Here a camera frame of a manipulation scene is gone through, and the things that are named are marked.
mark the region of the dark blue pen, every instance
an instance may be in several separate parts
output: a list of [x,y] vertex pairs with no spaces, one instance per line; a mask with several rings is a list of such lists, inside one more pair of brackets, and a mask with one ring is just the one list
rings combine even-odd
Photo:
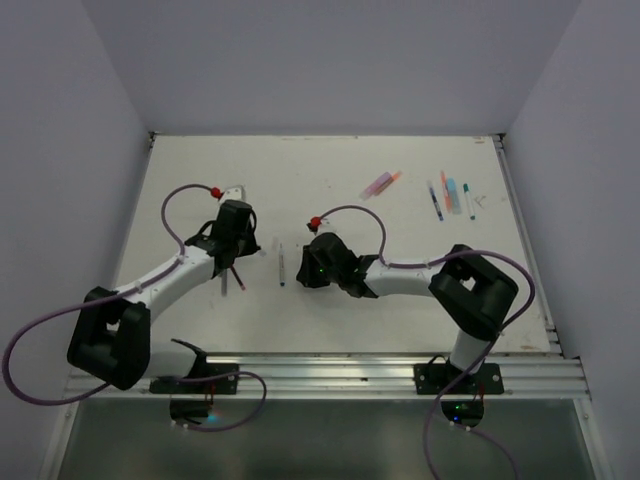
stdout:
[[429,187],[429,193],[431,194],[431,200],[433,200],[433,206],[436,207],[436,213],[438,214],[438,218],[440,219],[441,222],[443,222],[444,218],[442,216],[442,211],[440,210],[440,204],[438,203],[438,199],[436,198],[436,192],[433,189],[433,184],[431,183],[431,180],[427,181],[427,186]]

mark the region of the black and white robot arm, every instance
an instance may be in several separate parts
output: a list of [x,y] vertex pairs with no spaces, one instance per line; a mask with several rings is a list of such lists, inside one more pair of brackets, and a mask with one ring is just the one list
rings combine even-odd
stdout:
[[[330,283],[356,298],[387,295],[433,297],[460,330],[448,362],[458,371],[468,369],[498,338],[504,319],[518,293],[518,285],[481,256],[465,256],[428,267],[428,261],[382,261],[379,255],[356,256],[323,222],[310,227],[316,237],[303,248],[297,280],[305,287]],[[455,245],[448,253],[471,250]],[[402,265],[413,265],[402,268]],[[464,282],[473,280],[471,288]],[[475,373],[477,363],[469,373]]]
[[121,390],[143,378],[201,374],[204,352],[180,341],[151,344],[151,325],[190,290],[231,268],[236,258],[259,250],[255,213],[244,196],[242,187],[227,189],[216,220],[205,223],[164,264],[113,291],[97,287],[89,292],[85,301],[133,290],[126,298],[81,310],[67,351],[69,363]]

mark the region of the gray floor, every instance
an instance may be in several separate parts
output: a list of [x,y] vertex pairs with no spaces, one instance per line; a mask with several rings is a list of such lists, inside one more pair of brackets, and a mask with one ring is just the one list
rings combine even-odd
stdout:
[[[431,478],[421,446],[425,401],[270,401],[221,434],[171,430],[168,401],[95,399],[81,406],[60,479]],[[253,404],[220,401],[219,421]],[[593,478],[569,401],[488,402],[479,428],[513,454],[523,479]],[[511,479],[491,444],[437,421],[432,452],[444,479]]]

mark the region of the red cable tip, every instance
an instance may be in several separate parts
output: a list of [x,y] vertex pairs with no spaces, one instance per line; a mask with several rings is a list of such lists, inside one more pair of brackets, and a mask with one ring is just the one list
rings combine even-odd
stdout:
[[311,228],[318,228],[320,225],[322,225],[322,219],[320,217],[313,217],[309,222],[309,225],[311,226]]
[[218,187],[213,187],[211,189],[211,196],[217,200],[220,200],[222,198],[222,190],[220,190]]

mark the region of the white work surface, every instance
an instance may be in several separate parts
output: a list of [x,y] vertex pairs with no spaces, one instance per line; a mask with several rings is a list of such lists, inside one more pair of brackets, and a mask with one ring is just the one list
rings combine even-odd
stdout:
[[[434,183],[444,210],[440,170],[456,180],[463,214],[438,221],[427,190]],[[403,175],[379,197],[360,192],[385,171]],[[462,193],[468,183],[476,203],[471,221]],[[160,222],[160,205],[174,188],[203,183],[244,185],[258,216],[256,237],[266,255],[236,261],[247,286],[229,274],[228,294],[216,278],[191,291],[153,325],[153,341],[175,337],[210,352],[443,352],[457,326],[432,298],[355,299],[337,286],[305,289],[295,281],[302,246],[314,215],[344,204],[373,209],[388,231],[386,258],[424,259],[455,243],[494,250],[521,262],[520,241],[507,187],[488,137],[170,137],[159,136],[151,155],[126,244],[118,285],[135,280],[176,251]],[[215,219],[217,203],[206,192],[178,194],[170,225],[182,238]],[[358,211],[330,218],[356,255],[377,253],[378,225]],[[277,245],[286,259],[285,287],[278,280]],[[520,286],[512,311],[527,295],[524,279],[496,261]],[[538,302],[509,327],[498,352],[544,352],[549,343]]]

